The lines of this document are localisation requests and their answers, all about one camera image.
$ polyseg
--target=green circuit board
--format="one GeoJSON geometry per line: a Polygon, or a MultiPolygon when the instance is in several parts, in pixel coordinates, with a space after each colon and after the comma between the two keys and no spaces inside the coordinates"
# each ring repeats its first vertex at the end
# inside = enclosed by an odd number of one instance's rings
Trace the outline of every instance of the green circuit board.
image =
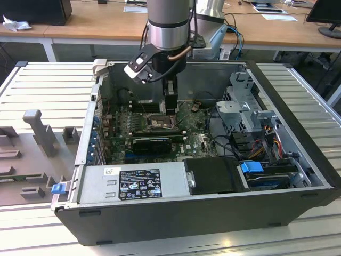
{"type": "Polygon", "coordinates": [[[174,116],[160,113],[134,113],[128,106],[112,112],[111,127],[106,141],[109,144],[111,164],[180,162],[191,157],[218,156],[214,144],[208,137],[207,109],[192,111],[193,102],[183,102],[174,116]],[[136,155],[133,141],[138,138],[170,138],[172,150],[169,154],[136,155]]]}

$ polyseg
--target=computer case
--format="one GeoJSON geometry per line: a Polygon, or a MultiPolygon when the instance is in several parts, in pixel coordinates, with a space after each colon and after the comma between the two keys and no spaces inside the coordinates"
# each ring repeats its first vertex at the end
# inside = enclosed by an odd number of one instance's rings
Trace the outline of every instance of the computer case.
{"type": "Polygon", "coordinates": [[[3,15],[14,21],[30,24],[64,26],[71,16],[70,0],[1,0],[0,18],[3,15]]]}

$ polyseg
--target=blue latch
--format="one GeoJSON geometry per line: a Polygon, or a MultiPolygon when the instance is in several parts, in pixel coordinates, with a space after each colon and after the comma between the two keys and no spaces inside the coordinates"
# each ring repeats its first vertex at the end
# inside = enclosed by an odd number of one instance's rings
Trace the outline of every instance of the blue latch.
{"type": "Polygon", "coordinates": [[[244,162],[240,165],[243,173],[245,172],[264,172],[260,162],[244,162]]]}
{"type": "Polygon", "coordinates": [[[66,194],[66,184],[65,183],[59,183],[59,184],[54,184],[51,189],[51,193],[53,195],[55,194],[66,194]]]}

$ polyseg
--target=open computer chassis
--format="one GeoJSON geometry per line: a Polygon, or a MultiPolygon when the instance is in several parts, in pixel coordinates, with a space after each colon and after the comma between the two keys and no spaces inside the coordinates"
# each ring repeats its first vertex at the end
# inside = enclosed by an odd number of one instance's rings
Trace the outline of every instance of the open computer chassis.
{"type": "Polygon", "coordinates": [[[93,86],[68,200],[53,197],[81,244],[285,226],[340,196],[341,177],[265,66],[189,62],[178,114],[165,116],[161,86],[134,84],[124,65],[110,62],[93,86]]]}

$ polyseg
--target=sticker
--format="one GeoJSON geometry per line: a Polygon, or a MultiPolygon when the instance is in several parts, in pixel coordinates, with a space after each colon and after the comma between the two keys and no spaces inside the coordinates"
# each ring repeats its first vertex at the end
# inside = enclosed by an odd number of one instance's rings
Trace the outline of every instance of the sticker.
{"type": "Polygon", "coordinates": [[[121,167],[104,168],[104,175],[118,175],[121,167]]]}
{"type": "Polygon", "coordinates": [[[160,169],[119,172],[119,199],[134,200],[157,197],[162,197],[160,169]]]}

